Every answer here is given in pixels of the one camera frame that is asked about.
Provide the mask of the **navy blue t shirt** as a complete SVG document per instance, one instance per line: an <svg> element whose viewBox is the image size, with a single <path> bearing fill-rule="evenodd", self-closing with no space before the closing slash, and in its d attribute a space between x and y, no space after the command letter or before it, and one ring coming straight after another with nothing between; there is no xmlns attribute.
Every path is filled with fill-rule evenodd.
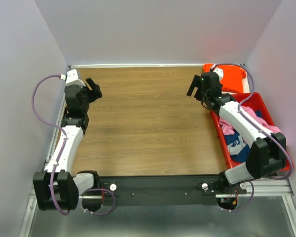
<svg viewBox="0 0 296 237"><path fill-rule="evenodd" d="M243 140L243 137L226 120L219 118L227 150L234 162L243 163L250 152L250 147Z"/></svg>

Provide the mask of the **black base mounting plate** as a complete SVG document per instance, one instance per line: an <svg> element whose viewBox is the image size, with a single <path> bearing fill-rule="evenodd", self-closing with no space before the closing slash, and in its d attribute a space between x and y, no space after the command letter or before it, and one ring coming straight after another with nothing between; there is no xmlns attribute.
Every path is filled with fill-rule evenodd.
<svg viewBox="0 0 296 237"><path fill-rule="evenodd" d="M86 191L82 207L94 213L120 206L216 205L224 198L231 207L246 194L240 184L225 190L218 175L102 176L99 191Z"/></svg>

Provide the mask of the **folded orange t shirt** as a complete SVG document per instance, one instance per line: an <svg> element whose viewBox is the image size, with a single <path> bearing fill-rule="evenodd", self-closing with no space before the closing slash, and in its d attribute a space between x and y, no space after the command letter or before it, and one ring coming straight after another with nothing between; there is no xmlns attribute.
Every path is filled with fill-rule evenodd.
<svg viewBox="0 0 296 237"><path fill-rule="evenodd" d="M248 89L247 73L237 66L218 66L223 69L222 93L239 94L244 93Z"/></svg>

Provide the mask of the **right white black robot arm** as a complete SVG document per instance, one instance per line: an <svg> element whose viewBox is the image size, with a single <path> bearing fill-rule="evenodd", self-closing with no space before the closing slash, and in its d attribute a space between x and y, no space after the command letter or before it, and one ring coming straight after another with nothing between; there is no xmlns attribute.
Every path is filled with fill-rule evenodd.
<svg viewBox="0 0 296 237"><path fill-rule="evenodd" d="M245 162L218 175L215 187L220 192L227 194L243 181L265 177L286 166L285 136L263 127L241 108L232 95L223 94L217 73L195 75L186 94L230 123L250 148Z"/></svg>

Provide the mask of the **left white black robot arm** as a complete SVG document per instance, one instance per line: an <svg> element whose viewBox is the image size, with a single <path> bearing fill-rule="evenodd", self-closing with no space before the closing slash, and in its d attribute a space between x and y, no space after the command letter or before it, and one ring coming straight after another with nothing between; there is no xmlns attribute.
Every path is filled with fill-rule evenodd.
<svg viewBox="0 0 296 237"><path fill-rule="evenodd" d="M33 177L33 185L40 210L57 210L68 215L76 209L78 199L86 192L94 195L99 191L100 181L96 171L81 171L71 175L77 148L88 127L90 103L102 97L100 87L91 78L82 81L77 73L58 75L65 81L66 108L60 125L61 136L51 160L44 170Z"/></svg>

